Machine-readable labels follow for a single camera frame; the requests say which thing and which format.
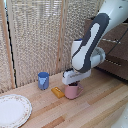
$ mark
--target white plate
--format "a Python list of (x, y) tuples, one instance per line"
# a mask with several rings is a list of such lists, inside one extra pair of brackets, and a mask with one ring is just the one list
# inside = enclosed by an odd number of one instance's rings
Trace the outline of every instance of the white plate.
[(29, 100), (21, 95), (0, 97), (0, 128), (17, 128), (30, 117), (32, 106)]

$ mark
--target pink cup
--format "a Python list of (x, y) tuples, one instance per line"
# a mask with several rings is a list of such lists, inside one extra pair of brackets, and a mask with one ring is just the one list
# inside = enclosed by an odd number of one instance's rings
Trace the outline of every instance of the pink cup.
[(77, 98), (83, 91), (83, 87), (78, 83), (77, 86), (69, 86), (65, 85), (65, 96), (68, 99), (75, 99)]

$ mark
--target blue cup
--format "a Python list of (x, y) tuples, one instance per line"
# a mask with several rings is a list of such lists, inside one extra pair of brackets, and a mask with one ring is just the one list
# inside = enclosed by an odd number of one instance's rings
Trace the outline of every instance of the blue cup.
[(49, 87), (49, 74), (47, 72), (40, 72), (38, 74), (38, 87), (45, 90)]

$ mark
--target wooden table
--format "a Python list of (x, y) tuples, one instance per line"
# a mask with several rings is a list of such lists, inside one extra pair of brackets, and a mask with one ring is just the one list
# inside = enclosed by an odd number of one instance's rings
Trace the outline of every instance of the wooden table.
[(51, 91), (64, 91), (62, 73), (50, 77), (49, 88), (40, 90), (38, 83), (0, 94), (23, 95), (32, 104), (32, 114), (23, 128), (110, 128), (128, 102), (128, 86), (96, 69), (81, 81), (83, 93), (74, 100), (58, 99)]

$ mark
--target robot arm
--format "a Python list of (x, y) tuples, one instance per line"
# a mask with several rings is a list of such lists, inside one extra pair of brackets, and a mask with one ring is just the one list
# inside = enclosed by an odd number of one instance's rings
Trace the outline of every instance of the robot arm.
[(72, 44), (71, 64), (77, 72), (74, 72), (74, 70), (69, 73), (65, 72), (63, 77), (69, 77), (70, 80), (67, 79), (67, 81), (70, 82), (64, 82), (64, 80), (62, 80), (64, 84), (77, 81), (76, 78), (79, 75), (81, 76), (79, 80), (89, 76), (90, 73), (87, 75), (87, 72), (89, 72), (91, 68), (104, 62), (105, 53), (102, 48), (97, 47), (98, 43), (108, 31), (124, 22), (127, 18), (128, 0), (104, 1), (84, 38), (82, 40), (75, 40)]

